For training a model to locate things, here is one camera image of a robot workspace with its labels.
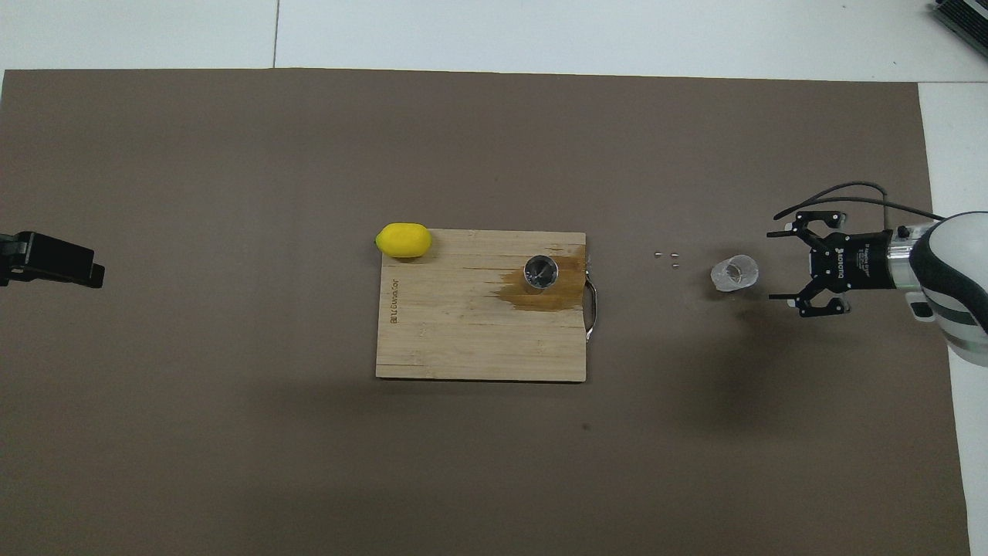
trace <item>brown stain on cutting board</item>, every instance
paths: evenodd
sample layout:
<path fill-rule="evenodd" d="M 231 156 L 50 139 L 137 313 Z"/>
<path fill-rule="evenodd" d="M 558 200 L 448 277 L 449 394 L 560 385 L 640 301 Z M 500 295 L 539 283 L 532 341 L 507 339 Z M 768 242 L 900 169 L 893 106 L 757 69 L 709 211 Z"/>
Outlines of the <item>brown stain on cutting board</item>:
<path fill-rule="evenodd" d="M 572 255 L 547 254 L 559 267 L 559 277 L 554 284 L 540 290 L 525 281 L 523 268 L 516 268 L 501 276 L 504 286 L 497 297 L 520 311 L 563 311 L 583 304 L 583 287 L 586 282 L 587 247 L 581 245 Z"/>

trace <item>clear plastic cup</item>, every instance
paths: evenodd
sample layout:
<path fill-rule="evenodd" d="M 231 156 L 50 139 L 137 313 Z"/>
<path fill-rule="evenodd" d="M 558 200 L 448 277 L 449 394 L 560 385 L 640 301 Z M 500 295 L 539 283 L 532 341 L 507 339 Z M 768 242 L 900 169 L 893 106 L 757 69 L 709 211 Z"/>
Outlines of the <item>clear plastic cup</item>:
<path fill-rule="evenodd" d="M 734 255 L 713 266 L 710 280 L 721 292 L 747 288 L 758 281 L 758 263 L 748 255 Z"/>

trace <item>brown table surface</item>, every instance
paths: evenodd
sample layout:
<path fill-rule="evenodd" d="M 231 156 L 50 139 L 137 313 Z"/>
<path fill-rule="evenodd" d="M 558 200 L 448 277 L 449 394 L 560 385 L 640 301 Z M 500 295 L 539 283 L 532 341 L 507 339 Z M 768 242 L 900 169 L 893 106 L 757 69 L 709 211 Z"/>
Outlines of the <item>brown table surface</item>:
<path fill-rule="evenodd" d="M 929 208 L 915 85 L 8 71 L 0 232 L 107 280 L 0 291 L 0 553 L 965 554 L 936 329 L 766 300 L 852 179 Z M 588 382 L 375 379 L 392 221 L 585 232 Z"/>

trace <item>cutting board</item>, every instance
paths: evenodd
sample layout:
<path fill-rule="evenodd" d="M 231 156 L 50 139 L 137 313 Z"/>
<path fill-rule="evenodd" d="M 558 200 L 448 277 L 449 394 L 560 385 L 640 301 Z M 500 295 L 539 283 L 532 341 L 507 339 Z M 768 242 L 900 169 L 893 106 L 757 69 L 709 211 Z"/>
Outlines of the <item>cutting board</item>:
<path fill-rule="evenodd" d="M 585 234 L 430 232 L 424 256 L 381 258 L 377 377 L 586 380 Z M 545 289 L 525 279 L 536 255 L 558 265 Z"/>

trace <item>yellow lemon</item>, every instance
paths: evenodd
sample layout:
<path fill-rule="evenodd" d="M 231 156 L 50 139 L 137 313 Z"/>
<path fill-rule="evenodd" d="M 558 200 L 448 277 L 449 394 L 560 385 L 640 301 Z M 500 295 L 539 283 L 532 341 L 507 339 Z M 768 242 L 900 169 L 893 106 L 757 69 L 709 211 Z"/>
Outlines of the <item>yellow lemon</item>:
<path fill-rule="evenodd" d="M 373 242 L 389 257 L 412 258 L 426 254 L 432 246 L 432 235 L 421 224 L 396 222 L 385 226 Z"/>

